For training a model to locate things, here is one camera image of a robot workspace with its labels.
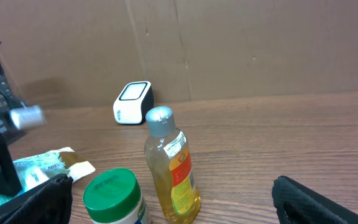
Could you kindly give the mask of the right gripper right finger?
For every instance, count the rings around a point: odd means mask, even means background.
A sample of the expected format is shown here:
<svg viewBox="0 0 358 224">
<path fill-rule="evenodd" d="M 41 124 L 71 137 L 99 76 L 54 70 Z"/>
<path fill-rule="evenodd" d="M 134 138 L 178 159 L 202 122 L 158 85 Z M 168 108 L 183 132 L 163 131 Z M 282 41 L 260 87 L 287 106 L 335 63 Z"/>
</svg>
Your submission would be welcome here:
<svg viewBox="0 0 358 224">
<path fill-rule="evenodd" d="M 274 180 L 272 198 L 280 224 L 358 224 L 358 214 L 284 175 Z"/>
</svg>

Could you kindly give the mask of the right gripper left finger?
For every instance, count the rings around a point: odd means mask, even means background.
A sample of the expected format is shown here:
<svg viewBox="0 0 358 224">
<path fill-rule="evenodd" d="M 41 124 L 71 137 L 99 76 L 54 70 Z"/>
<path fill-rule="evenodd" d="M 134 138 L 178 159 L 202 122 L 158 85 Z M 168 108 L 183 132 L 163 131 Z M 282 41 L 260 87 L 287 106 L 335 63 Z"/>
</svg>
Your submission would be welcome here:
<svg viewBox="0 0 358 224">
<path fill-rule="evenodd" d="M 73 179 L 58 174 L 0 206 L 0 224 L 67 224 Z"/>
</svg>

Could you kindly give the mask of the teal white tissue pack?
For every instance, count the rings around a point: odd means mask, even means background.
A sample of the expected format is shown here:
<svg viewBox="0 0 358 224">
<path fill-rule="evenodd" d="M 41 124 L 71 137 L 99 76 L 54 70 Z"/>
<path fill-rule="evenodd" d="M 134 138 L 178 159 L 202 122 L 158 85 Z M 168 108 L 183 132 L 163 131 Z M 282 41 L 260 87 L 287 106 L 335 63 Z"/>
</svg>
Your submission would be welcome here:
<svg viewBox="0 0 358 224">
<path fill-rule="evenodd" d="M 12 184 L 6 181 L 0 168 L 0 206 L 49 179 L 47 174 L 36 166 L 16 167 L 15 170 L 22 187 L 19 191 L 15 191 Z"/>
</svg>

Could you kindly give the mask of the teal snack packet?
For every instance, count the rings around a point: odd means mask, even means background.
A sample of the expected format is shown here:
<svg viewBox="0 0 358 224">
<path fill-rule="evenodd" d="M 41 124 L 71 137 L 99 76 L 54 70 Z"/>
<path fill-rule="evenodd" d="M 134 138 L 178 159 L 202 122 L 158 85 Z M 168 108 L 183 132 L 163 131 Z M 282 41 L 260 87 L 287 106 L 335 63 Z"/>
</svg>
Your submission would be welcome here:
<svg viewBox="0 0 358 224">
<path fill-rule="evenodd" d="M 48 178 L 58 174 L 69 174 L 70 170 L 65 167 L 65 162 L 58 152 L 46 152 L 35 156 L 17 159 L 13 162 L 16 171 L 24 171 L 27 168 L 37 167 Z"/>
</svg>

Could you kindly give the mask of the brown white snack wrapper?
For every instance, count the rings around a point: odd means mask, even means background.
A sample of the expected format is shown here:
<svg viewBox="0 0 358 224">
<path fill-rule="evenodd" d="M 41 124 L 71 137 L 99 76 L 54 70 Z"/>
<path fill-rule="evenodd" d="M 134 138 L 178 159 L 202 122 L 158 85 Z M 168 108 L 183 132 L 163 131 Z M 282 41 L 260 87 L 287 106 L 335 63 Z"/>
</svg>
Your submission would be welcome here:
<svg viewBox="0 0 358 224">
<path fill-rule="evenodd" d="M 92 174 L 96 169 L 86 159 L 80 157 L 72 148 L 64 147 L 52 150 L 57 156 L 57 163 L 52 164 L 48 169 L 57 174 L 66 174 L 74 182 Z"/>
</svg>

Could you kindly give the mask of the green lid jar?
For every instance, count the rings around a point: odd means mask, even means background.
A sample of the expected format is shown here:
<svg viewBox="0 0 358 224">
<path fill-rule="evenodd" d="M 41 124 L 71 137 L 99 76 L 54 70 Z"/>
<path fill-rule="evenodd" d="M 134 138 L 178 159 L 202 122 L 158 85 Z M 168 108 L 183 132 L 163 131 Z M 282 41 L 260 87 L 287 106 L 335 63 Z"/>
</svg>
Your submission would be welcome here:
<svg viewBox="0 0 358 224">
<path fill-rule="evenodd" d="M 152 223 L 137 178 L 126 168 L 107 170 L 94 178 L 85 188 L 83 203 L 93 223 Z"/>
</svg>

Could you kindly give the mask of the yellow dish soap bottle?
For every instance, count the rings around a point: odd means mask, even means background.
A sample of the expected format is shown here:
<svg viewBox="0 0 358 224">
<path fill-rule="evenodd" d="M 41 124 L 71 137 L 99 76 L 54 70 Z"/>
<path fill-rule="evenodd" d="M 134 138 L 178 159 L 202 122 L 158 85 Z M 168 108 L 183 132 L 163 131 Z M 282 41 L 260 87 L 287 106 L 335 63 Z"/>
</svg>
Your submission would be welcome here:
<svg viewBox="0 0 358 224">
<path fill-rule="evenodd" d="M 191 223 L 201 208 L 188 140 L 175 124 L 173 110 L 158 106 L 147 112 L 150 136 L 144 146 L 155 191 L 169 223 Z"/>
</svg>

